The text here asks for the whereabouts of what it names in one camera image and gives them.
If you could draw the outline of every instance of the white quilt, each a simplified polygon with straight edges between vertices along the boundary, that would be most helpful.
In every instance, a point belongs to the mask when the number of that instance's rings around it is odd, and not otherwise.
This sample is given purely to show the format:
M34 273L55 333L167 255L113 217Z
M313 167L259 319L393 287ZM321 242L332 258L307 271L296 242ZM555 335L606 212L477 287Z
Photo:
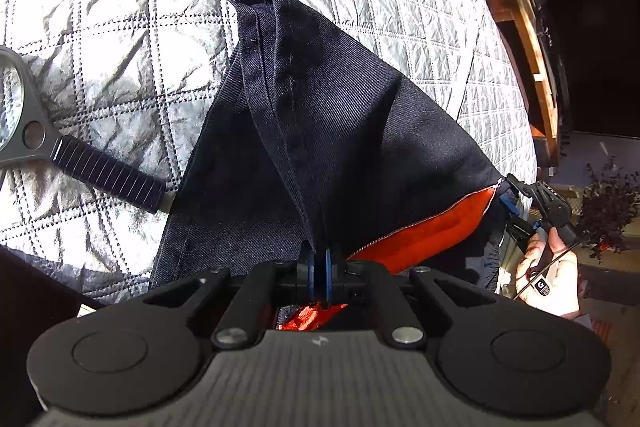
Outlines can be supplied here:
M446 108L500 172L534 180L524 104L484 0L301 1ZM177 188L237 39L227 0L0 8L0 42L28 63L54 125ZM105 302L146 290L165 220L46 163L7 169L0 188L0 243Z

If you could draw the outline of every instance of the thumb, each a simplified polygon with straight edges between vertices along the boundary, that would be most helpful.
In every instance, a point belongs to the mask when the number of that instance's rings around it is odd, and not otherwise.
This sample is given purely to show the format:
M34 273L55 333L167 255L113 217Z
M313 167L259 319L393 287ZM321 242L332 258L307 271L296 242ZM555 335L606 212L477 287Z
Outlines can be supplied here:
M560 239L556 227L552 227L549 230L549 238L547 240L549 243L549 248L551 248L551 251L554 254L561 253L566 250L566 245L564 244L564 241Z

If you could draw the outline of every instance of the magnifying glass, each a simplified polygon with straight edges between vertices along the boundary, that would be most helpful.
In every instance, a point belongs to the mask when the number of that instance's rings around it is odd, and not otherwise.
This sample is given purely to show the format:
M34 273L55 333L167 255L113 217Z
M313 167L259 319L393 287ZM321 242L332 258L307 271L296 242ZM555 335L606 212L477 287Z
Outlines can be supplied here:
M0 170L48 160L65 174L155 213L164 182L53 127L34 89L33 75L14 51L0 46Z

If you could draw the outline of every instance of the zipper teeth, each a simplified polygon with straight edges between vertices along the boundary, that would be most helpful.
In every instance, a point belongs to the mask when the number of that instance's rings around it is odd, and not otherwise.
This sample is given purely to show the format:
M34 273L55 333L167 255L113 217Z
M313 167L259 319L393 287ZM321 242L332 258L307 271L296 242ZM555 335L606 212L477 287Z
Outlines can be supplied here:
M420 221L416 221L415 223L412 223L410 225L405 225L404 227L401 227L400 229L394 230L393 232L389 232L386 235L383 235L382 237L377 238L375 241L371 241L370 243L367 243L364 247L358 248L355 252L353 252L350 256L348 256L347 259L348 260L351 259L351 257L353 257L354 255L360 253L362 250L365 250L366 248L369 248L371 245L375 245L376 243L379 243L380 241L384 241L385 239L387 239L388 237L391 237L395 233L401 232L402 230L405 230L405 229L410 229L411 227L415 227L416 225L420 225L420 223L424 223L425 221L433 219L434 217L438 217L438 216L441 216L442 214L446 214L454 206L456 206L458 203L460 203L460 201L466 200L466 198L468 198L470 196L473 196L474 194L479 194L480 192L482 192L484 190L487 190L488 188L498 188L500 186L500 183L502 183L502 178L500 178L495 185L489 185L488 187L480 188L479 190L476 190L475 192L470 192L469 194L467 194L466 196L460 198L458 201L453 203L449 208L446 208L445 210L443 210L439 214L435 214L434 216L430 216L430 217L425 217L424 219L421 219ZM482 211L482 215L483 216L484 216L485 212L486 212L486 208Z

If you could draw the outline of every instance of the orange-red fabric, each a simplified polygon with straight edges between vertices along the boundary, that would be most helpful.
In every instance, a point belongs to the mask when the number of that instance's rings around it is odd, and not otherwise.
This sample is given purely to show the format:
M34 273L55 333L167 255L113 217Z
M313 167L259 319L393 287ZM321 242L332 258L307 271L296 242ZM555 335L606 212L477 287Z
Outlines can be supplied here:
M466 239L480 224L494 198L497 185L468 194L443 213L409 225L356 252L349 259L377 261L391 273L398 273L447 250ZM305 307L281 330L310 331L326 324L345 305L323 310Z

